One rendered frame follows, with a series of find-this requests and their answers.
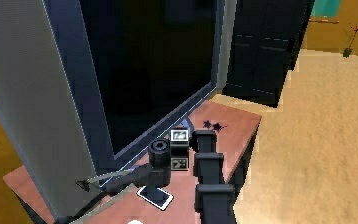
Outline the black cupboard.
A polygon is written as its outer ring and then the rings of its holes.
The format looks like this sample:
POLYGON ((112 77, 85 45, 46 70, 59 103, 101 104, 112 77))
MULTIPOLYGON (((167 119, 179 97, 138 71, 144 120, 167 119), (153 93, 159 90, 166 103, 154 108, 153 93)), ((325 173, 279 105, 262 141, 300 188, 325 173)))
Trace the black cupboard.
POLYGON ((223 93, 277 107, 315 0, 237 0, 223 93))

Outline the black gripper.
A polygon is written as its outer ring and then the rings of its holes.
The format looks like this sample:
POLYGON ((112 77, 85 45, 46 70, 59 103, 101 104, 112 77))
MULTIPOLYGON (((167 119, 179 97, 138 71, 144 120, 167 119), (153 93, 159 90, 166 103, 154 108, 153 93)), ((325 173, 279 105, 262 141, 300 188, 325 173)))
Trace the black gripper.
POLYGON ((75 183, 86 192, 95 188, 110 195, 115 195, 130 184, 136 187, 162 188, 168 186, 171 180, 171 150, 169 141, 164 138, 152 141, 148 146, 148 159, 148 163, 140 165, 135 169, 109 172, 86 180, 76 181, 75 183), (104 187, 94 184, 94 182, 112 177, 116 178, 104 187))

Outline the pink table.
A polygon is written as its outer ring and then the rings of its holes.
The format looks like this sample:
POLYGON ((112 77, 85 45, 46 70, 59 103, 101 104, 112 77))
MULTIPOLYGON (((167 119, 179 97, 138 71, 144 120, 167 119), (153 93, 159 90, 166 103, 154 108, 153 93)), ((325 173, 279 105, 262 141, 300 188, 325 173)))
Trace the pink table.
MULTIPOLYGON (((244 171, 261 117, 205 101, 189 115, 189 120, 195 128, 202 128, 205 120, 223 126, 217 134, 217 150, 224 154, 223 175, 226 182, 239 190, 245 180, 244 171)), ((5 175, 3 180, 30 214, 31 224, 54 224, 54 218, 25 167, 5 175)), ((201 224, 194 211, 196 184, 192 170, 174 172, 166 188, 174 199, 164 211, 138 197, 137 189, 130 186, 116 198, 106 198, 96 215, 74 224, 128 224, 132 220, 143 224, 201 224)))

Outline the large black television set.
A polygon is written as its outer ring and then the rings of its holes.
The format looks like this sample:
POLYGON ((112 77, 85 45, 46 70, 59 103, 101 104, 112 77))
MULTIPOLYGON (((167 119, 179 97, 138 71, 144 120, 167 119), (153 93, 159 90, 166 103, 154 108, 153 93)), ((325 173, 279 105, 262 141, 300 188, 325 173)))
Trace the large black television set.
POLYGON ((0 123, 51 216, 213 92, 227 0, 0 0, 0 123))

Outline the white-edged black phone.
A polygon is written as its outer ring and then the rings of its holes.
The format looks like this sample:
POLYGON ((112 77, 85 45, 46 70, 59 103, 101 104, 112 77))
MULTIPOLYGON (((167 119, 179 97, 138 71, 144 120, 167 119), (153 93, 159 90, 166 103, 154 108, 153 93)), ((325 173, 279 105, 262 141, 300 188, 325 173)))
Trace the white-edged black phone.
POLYGON ((174 199, 172 194, 155 186, 143 186, 137 195, 161 211, 165 211, 174 199))

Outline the red house plant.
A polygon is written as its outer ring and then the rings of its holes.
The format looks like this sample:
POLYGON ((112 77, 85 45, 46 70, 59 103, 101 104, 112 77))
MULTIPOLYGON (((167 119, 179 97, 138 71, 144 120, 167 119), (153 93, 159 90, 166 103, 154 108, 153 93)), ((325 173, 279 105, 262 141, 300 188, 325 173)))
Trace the red house plant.
POLYGON ((348 58, 352 54, 352 45, 356 39, 356 36, 358 34, 358 24, 350 26, 351 30, 353 31, 353 34, 351 36, 350 42, 348 44, 348 47, 344 49, 342 56, 344 58, 348 58))

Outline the teal window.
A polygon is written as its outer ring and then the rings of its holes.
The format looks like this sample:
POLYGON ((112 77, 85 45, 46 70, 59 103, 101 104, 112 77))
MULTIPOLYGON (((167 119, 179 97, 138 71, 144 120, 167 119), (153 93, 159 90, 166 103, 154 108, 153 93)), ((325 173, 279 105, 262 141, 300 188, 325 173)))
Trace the teal window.
POLYGON ((341 0, 315 0, 312 15, 317 17, 335 17, 340 4, 341 0))

